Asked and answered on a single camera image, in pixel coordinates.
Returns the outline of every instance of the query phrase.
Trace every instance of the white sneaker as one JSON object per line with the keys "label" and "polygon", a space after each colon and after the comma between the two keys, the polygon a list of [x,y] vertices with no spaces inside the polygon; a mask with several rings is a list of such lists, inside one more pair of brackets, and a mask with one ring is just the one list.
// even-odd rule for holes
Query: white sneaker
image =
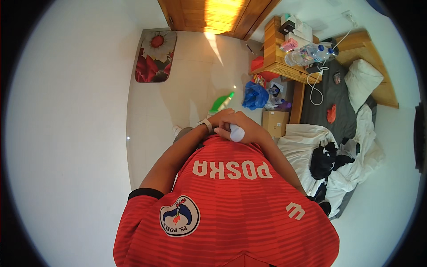
{"label": "white sneaker", "polygon": [[181,127],[179,127],[178,125],[174,125],[172,127],[173,136],[177,137],[181,130],[182,130]]}

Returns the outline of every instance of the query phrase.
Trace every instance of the hand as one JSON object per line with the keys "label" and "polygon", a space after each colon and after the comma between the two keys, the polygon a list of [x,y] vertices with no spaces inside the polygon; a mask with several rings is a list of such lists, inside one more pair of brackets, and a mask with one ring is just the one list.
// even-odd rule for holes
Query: hand
{"label": "hand", "polygon": [[218,113],[216,113],[214,116],[208,118],[208,121],[210,121],[210,123],[212,124],[212,128],[216,128],[219,125],[219,120],[222,116],[226,116],[229,114],[233,114],[234,110],[232,108],[228,108],[228,109],[223,109],[221,111],[219,111]]}
{"label": "hand", "polygon": [[219,128],[216,128],[214,131],[225,139],[231,140],[230,123],[236,124],[245,130],[245,136],[240,141],[241,143],[260,144],[264,140],[272,140],[270,134],[261,125],[251,120],[241,111],[222,116],[219,120]]}

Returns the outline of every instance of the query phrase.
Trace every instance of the floor mat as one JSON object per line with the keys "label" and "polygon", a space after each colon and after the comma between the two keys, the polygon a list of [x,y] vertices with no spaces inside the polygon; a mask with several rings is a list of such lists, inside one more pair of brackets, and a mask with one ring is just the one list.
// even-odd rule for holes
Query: floor mat
{"label": "floor mat", "polygon": [[135,69],[137,82],[164,82],[167,80],[172,66],[176,39],[176,32],[143,32]]}

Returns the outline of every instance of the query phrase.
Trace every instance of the wooden bed frame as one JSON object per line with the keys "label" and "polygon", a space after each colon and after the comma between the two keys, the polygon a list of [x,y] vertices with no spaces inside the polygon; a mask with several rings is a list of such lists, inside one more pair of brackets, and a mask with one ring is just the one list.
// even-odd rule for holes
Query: wooden bed frame
{"label": "wooden bed frame", "polygon": [[[339,42],[343,36],[336,38]],[[339,45],[339,55],[336,60],[344,67],[348,68],[357,59],[364,59],[369,64],[374,66],[384,76],[384,80],[372,92],[372,97],[377,104],[385,105],[398,109],[399,103],[396,99],[396,94],[390,81],[389,74],[384,67],[380,55],[375,49],[367,31],[361,31],[349,34]],[[289,124],[298,124],[301,119],[302,106],[304,101],[305,85],[295,81],[294,96],[292,102],[291,116]]]}

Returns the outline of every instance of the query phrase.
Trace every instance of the tissue box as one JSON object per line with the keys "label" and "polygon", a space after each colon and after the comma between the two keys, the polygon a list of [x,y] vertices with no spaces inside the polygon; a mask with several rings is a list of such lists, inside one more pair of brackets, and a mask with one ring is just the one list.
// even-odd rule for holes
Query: tissue box
{"label": "tissue box", "polygon": [[299,37],[299,36],[297,36],[297,35],[295,35],[295,34],[293,34],[291,32],[289,34],[285,35],[285,40],[286,41],[288,41],[291,38],[294,39],[295,41],[297,41],[297,43],[298,43],[297,47],[294,48],[295,50],[303,47],[304,45],[307,45],[307,44],[311,43],[310,41],[308,41],[308,40],[306,40],[304,38],[301,38],[301,37]]}
{"label": "tissue box", "polygon": [[292,25],[294,26],[294,29],[292,30],[292,33],[302,39],[307,40],[309,43],[313,42],[313,29],[308,26],[306,23],[302,22],[301,20],[299,20],[296,16],[294,15],[290,15],[290,14],[285,14],[284,16],[282,16],[280,18],[280,22],[282,25],[284,25],[285,23],[292,23]]}
{"label": "tissue box", "polygon": [[284,41],[281,45],[280,45],[280,50],[284,51],[284,52],[288,52],[290,50],[293,50],[295,48],[298,47],[298,42],[295,41],[295,39],[293,38],[289,38],[287,41]]}

